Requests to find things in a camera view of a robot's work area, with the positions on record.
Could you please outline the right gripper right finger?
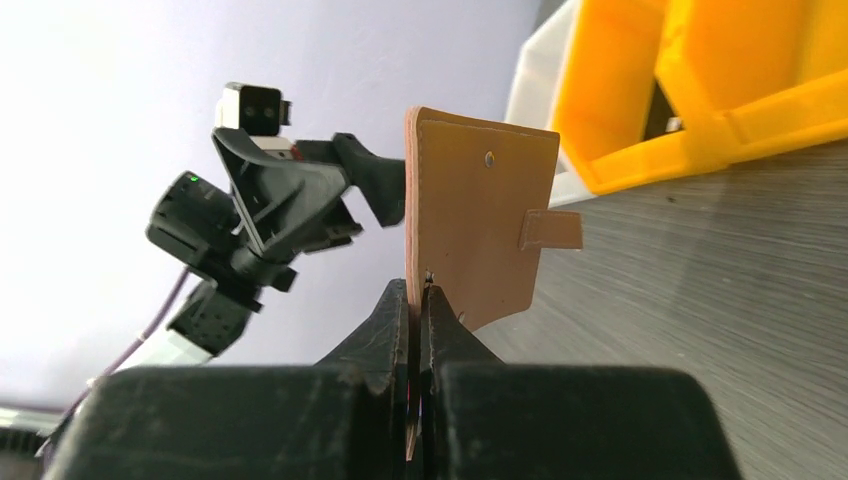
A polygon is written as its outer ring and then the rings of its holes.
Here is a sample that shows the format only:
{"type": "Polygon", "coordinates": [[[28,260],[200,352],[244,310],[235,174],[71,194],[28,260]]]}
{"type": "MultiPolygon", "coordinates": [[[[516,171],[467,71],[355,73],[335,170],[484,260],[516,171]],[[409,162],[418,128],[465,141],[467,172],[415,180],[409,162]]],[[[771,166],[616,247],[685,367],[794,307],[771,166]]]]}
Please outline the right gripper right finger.
{"type": "Polygon", "coordinates": [[[658,367],[507,364],[422,299],[427,479],[737,479],[716,409],[690,374],[658,367]]]}

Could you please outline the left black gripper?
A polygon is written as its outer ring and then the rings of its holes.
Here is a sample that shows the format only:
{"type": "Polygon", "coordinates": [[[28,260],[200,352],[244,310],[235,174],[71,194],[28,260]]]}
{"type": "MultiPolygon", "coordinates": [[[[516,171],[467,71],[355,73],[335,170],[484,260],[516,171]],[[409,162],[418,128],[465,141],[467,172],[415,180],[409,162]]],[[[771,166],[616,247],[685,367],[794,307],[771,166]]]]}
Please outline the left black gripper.
{"type": "Polygon", "coordinates": [[[216,290],[286,291],[297,256],[350,244],[362,230],[342,200],[351,187],[381,227],[404,219],[405,162],[374,154],[351,133],[253,142],[241,129],[216,128],[212,141],[228,188],[184,172],[154,208],[146,235],[216,290]]]}

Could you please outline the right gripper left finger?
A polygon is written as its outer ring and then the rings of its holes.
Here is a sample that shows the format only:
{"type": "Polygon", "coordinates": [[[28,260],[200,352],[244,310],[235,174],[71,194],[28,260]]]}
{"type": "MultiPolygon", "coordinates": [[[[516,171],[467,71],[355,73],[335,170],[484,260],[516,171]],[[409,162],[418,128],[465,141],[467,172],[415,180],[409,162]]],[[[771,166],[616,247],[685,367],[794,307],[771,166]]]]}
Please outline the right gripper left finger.
{"type": "Polygon", "coordinates": [[[402,479],[407,292],[312,366],[149,367],[89,396],[49,479],[402,479]]]}

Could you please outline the tan leather card holder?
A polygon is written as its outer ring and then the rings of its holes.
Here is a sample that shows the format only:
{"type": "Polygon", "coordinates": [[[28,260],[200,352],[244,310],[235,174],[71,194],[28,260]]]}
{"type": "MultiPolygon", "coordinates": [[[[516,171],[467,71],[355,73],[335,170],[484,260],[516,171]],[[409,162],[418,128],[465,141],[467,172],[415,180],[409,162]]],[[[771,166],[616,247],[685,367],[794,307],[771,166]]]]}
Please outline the tan leather card holder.
{"type": "Polygon", "coordinates": [[[432,463],[436,309],[470,333],[532,302],[541,252],[579,250],[581,218],[549,206],[555,132],[416,106],[405,117],[405,255],[409,311],[406,453],[432,463]]]}

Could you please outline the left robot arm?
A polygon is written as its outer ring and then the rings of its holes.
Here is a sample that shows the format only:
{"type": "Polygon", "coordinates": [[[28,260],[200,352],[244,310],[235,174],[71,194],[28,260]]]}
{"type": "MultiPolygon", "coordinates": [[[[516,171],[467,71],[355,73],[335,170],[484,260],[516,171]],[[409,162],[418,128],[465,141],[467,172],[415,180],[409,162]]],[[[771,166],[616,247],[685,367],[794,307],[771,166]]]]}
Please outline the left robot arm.
{"type": "Polygon", "coordinates": [[[291,288],[299,255],[346,246],[361,232],[343,202],[348,189],[361,191],[382,227],[403,220],[404,163],[373,154],[351,134],[298,141],[275,153],[241,129],[218,127],[211,137],[229,188],[183,173],[146,231],[199,284],[128,366],[202,364],[227,350],[261,310],[263,289],[291,288]]]}

